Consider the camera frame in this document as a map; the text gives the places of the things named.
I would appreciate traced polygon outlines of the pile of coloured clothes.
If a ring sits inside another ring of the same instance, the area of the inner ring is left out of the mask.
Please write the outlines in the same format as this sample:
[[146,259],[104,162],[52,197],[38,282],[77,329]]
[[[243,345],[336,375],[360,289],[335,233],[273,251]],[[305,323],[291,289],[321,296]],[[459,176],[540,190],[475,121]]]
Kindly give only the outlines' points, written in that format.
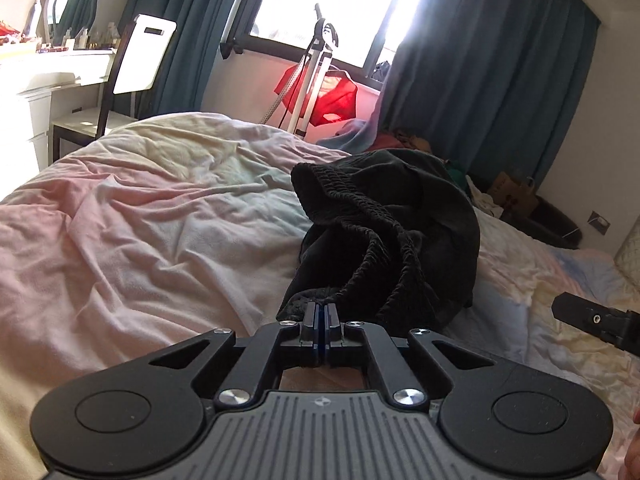
[[412,132],[396,129],[370,136],[369,127],[370,124],[366,120],[349,119],[333,136],[319,140],[318,144],[324,148],[333,148],[350,154],[406,148],[433,155],[431,144]]

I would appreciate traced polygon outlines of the red garment on hanger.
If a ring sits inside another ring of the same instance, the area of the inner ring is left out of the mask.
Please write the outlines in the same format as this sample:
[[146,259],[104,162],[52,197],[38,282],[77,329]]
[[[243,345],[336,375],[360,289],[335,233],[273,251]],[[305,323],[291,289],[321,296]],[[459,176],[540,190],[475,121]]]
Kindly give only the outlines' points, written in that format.
[[[283,74],[282,78],[273,89],[278,96],[285,88],[285,85],[293,78],[297,65],[290,66]],[[292,112],[297,100],[302,83],[306,76],[306,68],[293,80],[291,87],[285,92],[282,104]],[[356,118],[358,86],[352,81],[349,74],[344,70],[334,70],[330,68],[324,75],[314,110],[311,113],[309,122],[314,127],[344,122],[344,120]]]

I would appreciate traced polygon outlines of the white dressing table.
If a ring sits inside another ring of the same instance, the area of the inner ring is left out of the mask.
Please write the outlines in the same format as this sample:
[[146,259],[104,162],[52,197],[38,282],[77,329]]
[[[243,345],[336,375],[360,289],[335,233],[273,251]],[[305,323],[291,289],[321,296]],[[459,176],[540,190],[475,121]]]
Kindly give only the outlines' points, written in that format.
[[113,50],[6,52],[1,58],[1,159],[39,172],[49,165],[52,122],[99,104]]

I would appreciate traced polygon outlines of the teal right curtain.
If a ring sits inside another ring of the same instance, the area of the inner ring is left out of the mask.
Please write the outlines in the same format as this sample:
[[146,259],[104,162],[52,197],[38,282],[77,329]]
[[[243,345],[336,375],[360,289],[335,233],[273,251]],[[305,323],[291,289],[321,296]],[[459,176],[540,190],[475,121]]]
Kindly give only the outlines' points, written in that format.
[[582,97],[600,21],[582,0],[421,0],[378,130],[422,136],[487,181],[541,184]]

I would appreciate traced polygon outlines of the white-backed dark chair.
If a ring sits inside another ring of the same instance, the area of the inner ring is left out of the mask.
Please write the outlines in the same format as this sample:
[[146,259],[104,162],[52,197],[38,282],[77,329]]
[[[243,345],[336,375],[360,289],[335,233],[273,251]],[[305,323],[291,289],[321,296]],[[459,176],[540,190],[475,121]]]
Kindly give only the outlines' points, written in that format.
[[63,141],[83,148],[114,129],[136,122],[136,95],[153,87],[177,24],[138,14],[125,28],[98,107],[76,110],[52,122],[52,162]]

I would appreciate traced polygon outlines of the silver tripod stand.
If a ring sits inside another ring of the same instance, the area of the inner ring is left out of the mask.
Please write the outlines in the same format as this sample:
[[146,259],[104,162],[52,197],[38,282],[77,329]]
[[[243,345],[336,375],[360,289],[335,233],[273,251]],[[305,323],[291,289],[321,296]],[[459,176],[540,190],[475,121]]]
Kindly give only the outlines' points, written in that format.
[[285,81],[265,116],[260,123],[265,125],[277,108],[284,103],[290,90],[293,91],[294,107],[292,112],[287,107],[285,113],[291,115],[286,131],[304,138],[307,133],[312,112],[316,106],[326,72],[331,66],[334,51],[340,44],[335,26],[327,20],[318,3],[314,5],[317,21],[314,34],[303,56],[294,68],[294,72]]

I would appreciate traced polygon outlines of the wall power socket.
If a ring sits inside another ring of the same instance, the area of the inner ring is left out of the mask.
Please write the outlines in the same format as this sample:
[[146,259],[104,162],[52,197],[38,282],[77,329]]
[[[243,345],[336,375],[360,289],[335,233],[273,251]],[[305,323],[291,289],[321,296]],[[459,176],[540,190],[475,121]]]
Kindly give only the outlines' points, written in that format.
[[606,220],[597,212],[593,211],[588,219],[588,224],[598,231],[601,235],[605,235],[611,226],[611,222]]

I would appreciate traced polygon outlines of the teal curtain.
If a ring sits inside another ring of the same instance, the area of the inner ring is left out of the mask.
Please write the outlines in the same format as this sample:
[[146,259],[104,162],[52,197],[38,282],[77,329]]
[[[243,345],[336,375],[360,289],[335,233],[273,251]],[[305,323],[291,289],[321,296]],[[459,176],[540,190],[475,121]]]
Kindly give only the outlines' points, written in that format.
[[422,136],[487,181],[541,184],[582,97],[600,21],[582,0],[421,0],[378,130]]
[[127,0],[118,27],[138,14],[176,23],[154,86],[138,104],[147,118],[201,108],[222,33],[235,0]]

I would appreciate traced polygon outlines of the dark window frame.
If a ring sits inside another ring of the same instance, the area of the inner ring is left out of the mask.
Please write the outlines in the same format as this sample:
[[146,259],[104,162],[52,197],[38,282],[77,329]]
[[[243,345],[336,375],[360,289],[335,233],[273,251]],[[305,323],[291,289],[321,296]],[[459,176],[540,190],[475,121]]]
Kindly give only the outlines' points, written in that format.
[[381,88],[373,73],[383,52],[387,25],[397,0],[236,0],[220,53],[257,52],[299,60],[322,16],[337,31],[333,65],[358,84]]

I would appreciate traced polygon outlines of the black jacket with ribbed hem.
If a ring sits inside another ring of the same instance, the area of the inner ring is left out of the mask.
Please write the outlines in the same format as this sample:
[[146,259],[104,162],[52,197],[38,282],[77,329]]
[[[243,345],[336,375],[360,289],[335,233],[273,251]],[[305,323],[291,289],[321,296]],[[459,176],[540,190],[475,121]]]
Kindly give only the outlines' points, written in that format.
[[441,332],[472,306],[480,226],[437,157],[373,151],[298,164],[291,181],[311,226],[278,320],[333,304],[343,322],[403,337]]

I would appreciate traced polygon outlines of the vanity mirror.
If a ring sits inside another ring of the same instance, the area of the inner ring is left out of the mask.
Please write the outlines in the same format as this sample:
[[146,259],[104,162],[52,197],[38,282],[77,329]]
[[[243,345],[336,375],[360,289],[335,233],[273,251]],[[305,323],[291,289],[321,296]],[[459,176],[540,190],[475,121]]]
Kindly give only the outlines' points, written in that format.
[[62,46],[65,37],[75,38],[89,30],[96,19],[98,0],[47,0],[46,32],[50,43]]

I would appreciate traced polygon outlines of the pastel tie-dye bed cover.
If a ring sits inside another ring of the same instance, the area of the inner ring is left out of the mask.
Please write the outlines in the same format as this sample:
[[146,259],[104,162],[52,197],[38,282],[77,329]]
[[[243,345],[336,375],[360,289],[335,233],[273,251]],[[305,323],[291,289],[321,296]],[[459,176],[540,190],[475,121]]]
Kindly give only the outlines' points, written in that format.
[[[277,314],[310,223],[300,162],[340,153],[207,113],[136,122],[40,172],[1,204],[1,474],[46,470],[29,417],[49,390],[216,327],[241,336]],[[557,321],[562,292],[637,310],[612,258],[548,246],[479,214],[474,304],[450,337],[579,382],[608,404],[600,474],[635,460],[639,362]]]

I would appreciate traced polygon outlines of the teal left curtain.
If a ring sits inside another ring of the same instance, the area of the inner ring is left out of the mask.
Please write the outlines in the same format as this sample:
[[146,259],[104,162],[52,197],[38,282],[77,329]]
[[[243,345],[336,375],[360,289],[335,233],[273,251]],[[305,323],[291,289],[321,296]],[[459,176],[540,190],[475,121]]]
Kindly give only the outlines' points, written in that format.
[[222,33],[235,0],[127,0],[118,27],[138,14],[176,23],[154,86],[138,104],[147,118],[201,108]]

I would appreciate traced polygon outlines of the brown paper bag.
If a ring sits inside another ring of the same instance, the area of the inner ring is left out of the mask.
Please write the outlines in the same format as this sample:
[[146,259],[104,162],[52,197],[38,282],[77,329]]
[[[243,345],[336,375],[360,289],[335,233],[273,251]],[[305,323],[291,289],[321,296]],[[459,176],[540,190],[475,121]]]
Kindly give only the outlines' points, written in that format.
[[488,195],[496,205],[512,216],[526,218],[538,206],[535,181],[532,178],[514,180],[504,171],[492,182]]

